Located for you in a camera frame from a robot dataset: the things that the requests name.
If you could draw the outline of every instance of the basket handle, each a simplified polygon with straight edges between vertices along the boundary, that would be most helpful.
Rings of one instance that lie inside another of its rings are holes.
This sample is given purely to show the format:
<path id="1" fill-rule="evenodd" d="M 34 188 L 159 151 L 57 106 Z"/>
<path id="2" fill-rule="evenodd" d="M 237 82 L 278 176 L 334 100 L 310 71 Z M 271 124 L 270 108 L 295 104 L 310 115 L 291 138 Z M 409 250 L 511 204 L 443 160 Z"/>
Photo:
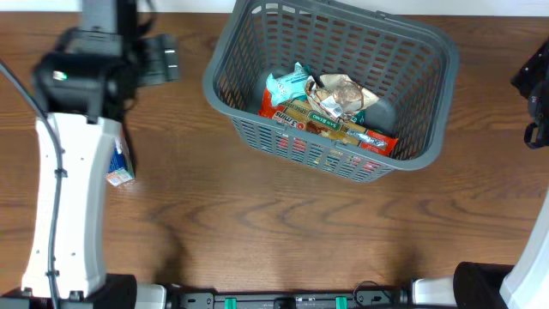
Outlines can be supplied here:
<path id="1" fill-rule="evenodd" d="M 341 3 L 339 1 L 335 0 L 317 0 L 319 3 L 322 3 L 324 5 L 328 5 L 330 7 L 336 8 L 336 9 L 342 9 L 345 10 L 347 13 L 352 14 L 359 14 L 359 15 L 369 15 L 371 17 L 377 18 L 377 19 L 386 19 L 390 18 L 393 15 L 389 13 L 385 13 L 382 11 L 370 11 L 368 9 L 361 9 L 349 4 Z"/>

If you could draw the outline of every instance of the teal snack bag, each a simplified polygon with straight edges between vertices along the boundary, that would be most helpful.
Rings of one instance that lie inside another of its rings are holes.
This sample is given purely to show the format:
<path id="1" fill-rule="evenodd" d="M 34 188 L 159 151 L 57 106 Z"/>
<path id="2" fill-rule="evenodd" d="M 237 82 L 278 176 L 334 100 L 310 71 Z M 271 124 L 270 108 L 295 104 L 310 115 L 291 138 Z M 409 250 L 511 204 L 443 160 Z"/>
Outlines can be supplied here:
<path id="1" fill-rule="evenodd" d="M 273 75 L 267 77 L 267 90 L 271 93 L 271 103 L 277 106 L 287 100 L 295 99 L 306 95 L 305 84 L 309 74 L 300 63 L 295 64 L 293 73 L 286 76 L 274 78 Z"/>

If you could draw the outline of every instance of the black mount bracket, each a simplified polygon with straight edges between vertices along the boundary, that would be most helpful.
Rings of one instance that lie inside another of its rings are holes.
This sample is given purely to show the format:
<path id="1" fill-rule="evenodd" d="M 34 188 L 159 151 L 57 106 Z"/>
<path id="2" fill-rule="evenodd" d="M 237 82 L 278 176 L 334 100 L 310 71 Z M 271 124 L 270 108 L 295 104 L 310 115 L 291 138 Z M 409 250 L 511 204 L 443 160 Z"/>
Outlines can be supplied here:
<path id="1" fill-rule="evenodd" d="M 522 66 L 511 79 L 521 95 L 528 100 L 533 118 L 524 132 L 524 142 L 532 149 L 549 145 L 549 40 Z"/>

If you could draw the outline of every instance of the chip bag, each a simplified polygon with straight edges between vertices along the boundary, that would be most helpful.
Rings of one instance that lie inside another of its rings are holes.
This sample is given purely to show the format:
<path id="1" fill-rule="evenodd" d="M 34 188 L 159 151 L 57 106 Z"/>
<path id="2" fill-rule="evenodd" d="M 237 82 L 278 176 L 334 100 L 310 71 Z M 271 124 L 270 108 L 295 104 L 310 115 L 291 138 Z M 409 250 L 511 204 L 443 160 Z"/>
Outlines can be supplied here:
<path id="1" fill-rule="evenodd" d="M 260 116 L 331 140 L 359 146 L 384 156 L 390 154 L 398 141 L 397 138 L 384 136 L 357 124 L 336 122 L 314 111 L 308 102 L 302 100 L 286 101 L 278 106 L 271 106 L 270 100 L 271 94 L 266 89 L 263 94 L 262 109 L 259 111 Z"/>

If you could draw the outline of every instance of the product label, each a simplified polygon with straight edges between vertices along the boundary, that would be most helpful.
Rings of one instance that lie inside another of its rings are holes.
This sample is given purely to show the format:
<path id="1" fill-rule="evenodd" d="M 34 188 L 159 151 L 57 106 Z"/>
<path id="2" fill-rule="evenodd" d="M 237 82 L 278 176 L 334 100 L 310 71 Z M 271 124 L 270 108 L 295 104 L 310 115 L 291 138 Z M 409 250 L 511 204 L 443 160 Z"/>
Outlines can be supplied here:
<path id="1" fill-rule="evenodd" d="M 376 139 L 374 137 L 371 137 L 371 136 L 367 136 L 365 133 L 360 133 L 360 132 L 355 131 L 355 130 L 348 130 L 347 134 L 349 136 L 353 136 L 353 137 L 358 138 L 361 142 L 365 142 L 367 144 L 370 144 L 372 146 L 380 148 L 381 150 L 385 150 L 387 148 L 387 143 L 386 142 L 384 142 L 382 140 L 378 140 L 378 139 Z"/>
<path id="2" fill-rule="evenodd" d="M 273 119 L 280 123 L 291 125 L 294 128 L 297 128 L 299 123 L 299 121 L 286 115 L 284 112 L 278 111 L 274 114 Z"/>
<path id="3" fill-rule="evenodd" d="M 284 103 L 284 106 L 286 106 L 287 108 L 291 108 L 294 111 L 296 111 L 296 112 L 298 112 L 302 115 L 305 115 L 305 116 L 309 115 L 310 109 L 306 109 L 302 106 L 298 106 L 298 105 L 293 104 L 293 103 Z"/>
<path id="4" fill-rule="evenodd" d="M 337 124 L 335 122 L 333 122 L 332 120 L 328 119 L 328 118 L 325 118 L 315 112 L 311 112 L 311 114 L 309 115 L 309 118 L 311 120 L 314 120 L 316 122 L 318 122 L 319 124 L 324 124 L 334 130 L 339 130 L 341 128 L 341 124 Z"/>

